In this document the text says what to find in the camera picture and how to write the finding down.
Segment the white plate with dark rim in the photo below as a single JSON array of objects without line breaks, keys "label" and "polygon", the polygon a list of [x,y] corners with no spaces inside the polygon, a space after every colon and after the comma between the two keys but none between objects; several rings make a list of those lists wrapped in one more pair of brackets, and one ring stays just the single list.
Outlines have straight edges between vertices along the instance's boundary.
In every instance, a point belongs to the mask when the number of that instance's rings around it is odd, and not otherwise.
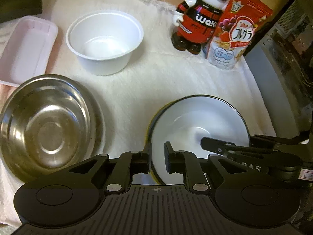
[{"label": "white plate with dark rim", "polygon": [[169,174],[165,166],[164,143],[175,151],[184,150],[199,158],[209,151],[201,148],[204,137],[248,147],[248,127],[240,113],[228,102],[214,96],[193,95],[173,101],[153,117],[146,136],[151,143],[152,174],[161,185],[180,185],[183,176]]}]

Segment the stainless steel bowl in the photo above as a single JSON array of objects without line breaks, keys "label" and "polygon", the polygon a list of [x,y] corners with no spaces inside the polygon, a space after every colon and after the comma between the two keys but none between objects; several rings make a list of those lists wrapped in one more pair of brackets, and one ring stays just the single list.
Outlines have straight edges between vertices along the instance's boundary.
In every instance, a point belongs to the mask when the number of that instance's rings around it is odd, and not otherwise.
[{"label": "stainless steel bowl", "polygon": [[1,159],[26,183],[103,152],[101,106],[81,83],[48,74],[22,83],[1,112]]}]

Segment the dark computer case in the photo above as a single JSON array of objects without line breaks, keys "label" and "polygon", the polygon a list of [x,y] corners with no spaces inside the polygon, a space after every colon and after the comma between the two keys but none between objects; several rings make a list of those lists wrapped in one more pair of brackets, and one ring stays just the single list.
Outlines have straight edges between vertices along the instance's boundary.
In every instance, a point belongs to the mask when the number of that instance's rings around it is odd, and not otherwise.
[{"label": "dark computer case", "polygon": [[257,33],[245,60],[276,136],[294,138],[312,119],[312,0],[288,0]]}]

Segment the white fringed cloth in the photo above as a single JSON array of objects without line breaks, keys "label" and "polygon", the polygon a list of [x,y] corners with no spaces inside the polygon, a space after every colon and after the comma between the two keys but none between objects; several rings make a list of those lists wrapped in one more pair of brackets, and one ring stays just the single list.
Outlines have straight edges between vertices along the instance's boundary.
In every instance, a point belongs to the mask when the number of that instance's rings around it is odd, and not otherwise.
[{"label": "white fringed cloth", "polygon": [[[58,26],[46,72],[86,86],[100,103],[106,124],[104,150],[111,157],[141,150],[147,127],[165,104],[193,94],[219,97],[235,107],[252,135],[275,135],[257,83],[244,59],[221,70],[202,55],[180,52],[170,40],[174,7],[161,0],[42,0],[42,18]],[[119,10],[139,20],[141,45],[127,66],[110,76],[82,68],[65,42],[71,23],[89,12]]]}]

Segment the red granola cereal bag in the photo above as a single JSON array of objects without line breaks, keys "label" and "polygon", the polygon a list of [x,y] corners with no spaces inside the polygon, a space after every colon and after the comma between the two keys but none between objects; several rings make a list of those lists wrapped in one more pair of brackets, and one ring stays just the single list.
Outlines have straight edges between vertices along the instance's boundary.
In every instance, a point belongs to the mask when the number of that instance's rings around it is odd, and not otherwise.
[{"label": "red granola cereal bag", "polygon": [[204,47],[208,62],[220,69],[233,69],[272,13],[260,0],[230,0]]}]

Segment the white plastic bowl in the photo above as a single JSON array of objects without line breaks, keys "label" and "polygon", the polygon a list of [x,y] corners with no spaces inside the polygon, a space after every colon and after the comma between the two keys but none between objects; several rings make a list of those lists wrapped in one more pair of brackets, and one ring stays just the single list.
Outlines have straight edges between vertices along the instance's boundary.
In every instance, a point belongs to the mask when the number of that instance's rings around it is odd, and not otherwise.
[{"label": "white plastic bowl", "polygon": [[65,41],[86,71],[106,76],[126,67],[143,37],[143,27],[132,15],[102,10],[77,18],[69,26]]}]

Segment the red white robot figure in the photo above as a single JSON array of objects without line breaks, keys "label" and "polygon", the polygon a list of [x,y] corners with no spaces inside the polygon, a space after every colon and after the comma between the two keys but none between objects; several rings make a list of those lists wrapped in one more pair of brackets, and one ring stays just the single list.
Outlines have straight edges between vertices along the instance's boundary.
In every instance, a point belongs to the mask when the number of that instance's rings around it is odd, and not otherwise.
[{"label": "red white robot figure", "polygon": [[213,36],[220,16],[230,0],[184,0],[172,16],[176,31],[171,36],[173,46],[198,55],[202,45]]}]

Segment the pink plastic tray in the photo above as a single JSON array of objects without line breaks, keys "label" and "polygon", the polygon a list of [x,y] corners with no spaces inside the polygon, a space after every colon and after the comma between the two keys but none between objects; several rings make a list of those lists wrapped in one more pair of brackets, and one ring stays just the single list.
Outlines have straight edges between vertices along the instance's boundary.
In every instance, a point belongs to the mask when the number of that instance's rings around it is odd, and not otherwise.
[{"label": "pink plastic tray", "polygon": [[57,34],[58,27],[48,20],[19,19],[1,54],[1,84],[18,87],[45,74]]}]

